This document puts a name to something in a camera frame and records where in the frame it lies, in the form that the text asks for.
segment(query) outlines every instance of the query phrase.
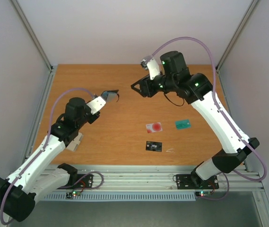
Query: wooden tabletop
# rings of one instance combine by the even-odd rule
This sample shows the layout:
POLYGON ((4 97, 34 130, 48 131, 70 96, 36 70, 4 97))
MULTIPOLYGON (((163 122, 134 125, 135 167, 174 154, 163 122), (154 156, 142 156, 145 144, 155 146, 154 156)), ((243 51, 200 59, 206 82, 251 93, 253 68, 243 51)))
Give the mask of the wooden tabletop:
MULTIPOLYGON (((189 69, 191 74, 205 74, 212 82, 209 65, 191 65, 189 69)), ((174 106, 163 93, 143 98, 130 88, 147 73, 140 65, 59 65, 35 147, 47 134, 50 110, 57 97, 70 88, 84 87, 97 95, 105 90, 119 89, 120 100, 107 103, 93 124, 85 124, 80 130, 84 137, 77 150, 63 151, 53 164, 197 165, 217 153, 221 149, 218 139, 190 105, 174 106), (191 128, 177 130, 175 121, 186 119, 191 128), (147 133, 146 124, 156 122, 162 124, 163 131, 147 133), (147 140, 162 142, 162 152, 146 151, 147 140)), ((225 104, 218 81, 217 93, 225 104)), ((182 103, 176 94, 168 96, 175 103, 182 103)), ((85 92, 69 93, 58 103, 53 119, 64 112, 72 97, 91 100, 85 92)))

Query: small wire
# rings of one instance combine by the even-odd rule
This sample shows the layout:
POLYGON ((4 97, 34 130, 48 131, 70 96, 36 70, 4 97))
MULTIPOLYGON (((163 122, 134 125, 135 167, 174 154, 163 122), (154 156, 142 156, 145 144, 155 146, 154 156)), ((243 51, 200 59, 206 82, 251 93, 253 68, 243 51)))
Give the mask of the small wire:
POLYGON ((168 96, 164 93, 164 96, 165 96, 165 98, 170 102, 170 103, 172 103, 173 105, 175 105, 175 106, 183 106, 184 104, 185 104, 185 100, 184 99, 182 99, 182 104, 181 105, 178 105, 178 104, 175 104, 174 102, 172 102, 169 98, 168 98, 168 96))
POLYGON ((211 181, 208 181, 208 183, 212 186, 212 192, 210 193, 211 195, 215 192, 215 186, 211 181))
POLYGON ((62 114, 57 118, 56 122, 59 122, 59 121, 62 119, 62 117, 63 117, 64 115, 65 115, 65 114, 62 113, 62 114))
POLYGON ((83 188, 82 188, 82 190, 81 190, 81 192, 80 192, 80 193, 82 193, 83 190, 84 190, 84 188, 86 187, 86 185, 85 185, 85 183, 84 183, 83 181, 80 181, 80 182, 83 184, 83 188))

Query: red and white card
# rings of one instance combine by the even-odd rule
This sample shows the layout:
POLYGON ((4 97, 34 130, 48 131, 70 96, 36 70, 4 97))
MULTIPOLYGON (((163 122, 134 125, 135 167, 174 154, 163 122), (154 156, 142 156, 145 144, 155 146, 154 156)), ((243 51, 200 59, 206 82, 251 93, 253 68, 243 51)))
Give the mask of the red and white card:
POLYGON ((162 131, 162 124, 160 122, 153 123, 153 124, 146 124, 147 132, 152 133, 152 132, 157 132, 157 131, 162 131))

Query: white wall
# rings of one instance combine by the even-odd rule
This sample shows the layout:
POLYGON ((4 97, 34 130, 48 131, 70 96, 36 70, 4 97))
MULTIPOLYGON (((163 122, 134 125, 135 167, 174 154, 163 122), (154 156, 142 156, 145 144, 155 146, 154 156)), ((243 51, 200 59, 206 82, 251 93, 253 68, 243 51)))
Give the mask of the white wall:
MULTIPOLYGON (((179 36, 201 39, 219 61, 251 0, 19 0, 53 65, 137 64, 179 36)), ((209 64, 192 41, 178 50, 187 63, 209 64)))
POLYGON ((8 0, 0 0, 0 177, 20 165, 48 70, 8 0))
MULTIPOLYGON (((235 121, 260 141, 268 165, 264 187, 269 199, 269 0, 260 1, 221 69, 226 97, 235 121)), ((249 164, 262 171, 251 157, 249 164)))

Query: black card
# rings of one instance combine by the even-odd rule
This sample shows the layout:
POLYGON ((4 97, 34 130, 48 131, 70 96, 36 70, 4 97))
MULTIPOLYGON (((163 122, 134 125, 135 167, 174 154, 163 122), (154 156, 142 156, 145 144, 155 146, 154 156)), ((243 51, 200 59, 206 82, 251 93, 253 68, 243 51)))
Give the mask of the black card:
POLYGON ((162 152, 162 146, 163 143, 161 142, 152 142, 152 141, 146 142, 146 150, 162 152))

